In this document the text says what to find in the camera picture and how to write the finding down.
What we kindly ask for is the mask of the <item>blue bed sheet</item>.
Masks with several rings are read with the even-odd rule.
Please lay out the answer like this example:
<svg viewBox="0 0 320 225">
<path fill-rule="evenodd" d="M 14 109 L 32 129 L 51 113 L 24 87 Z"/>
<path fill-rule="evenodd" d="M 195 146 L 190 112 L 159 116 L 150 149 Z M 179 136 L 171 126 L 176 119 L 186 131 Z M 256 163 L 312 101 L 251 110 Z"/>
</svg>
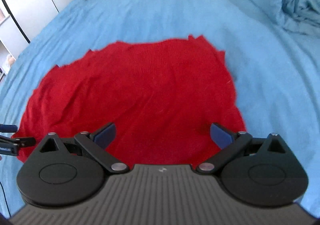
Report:
<svg viewBox="0 0 320 225">
<path fill-rule="evenodd" d="M 249 0 L 73 0 L 21 53 L 1 84 L 1 122 L 19 124 L 55 65 L 122 40 L 204 35 L 226 52 L 237 106 L 256 137 L 282 136 L 308 173 L 301 205 L 319 215 L 319 39 L 286 32 Z"/>
</svg>

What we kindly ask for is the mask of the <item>red long-sleeve sweater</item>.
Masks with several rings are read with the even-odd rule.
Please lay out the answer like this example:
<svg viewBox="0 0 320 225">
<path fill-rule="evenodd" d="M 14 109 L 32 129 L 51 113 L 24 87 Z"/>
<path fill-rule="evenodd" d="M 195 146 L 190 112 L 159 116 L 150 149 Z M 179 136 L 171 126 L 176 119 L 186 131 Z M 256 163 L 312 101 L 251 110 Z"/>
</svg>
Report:
<svg viewBox="0 0 320 225">
<path fill-rule="evenodd" d="M 129 166 L 196 166 L 220 151 L 210 126 L 245 130 L 225 54 L 203 36 L 116 42 L 56 66 L 34 90 L 16 137 L 72 137 L 108 123 L 107 152 Z"/>
</svg>

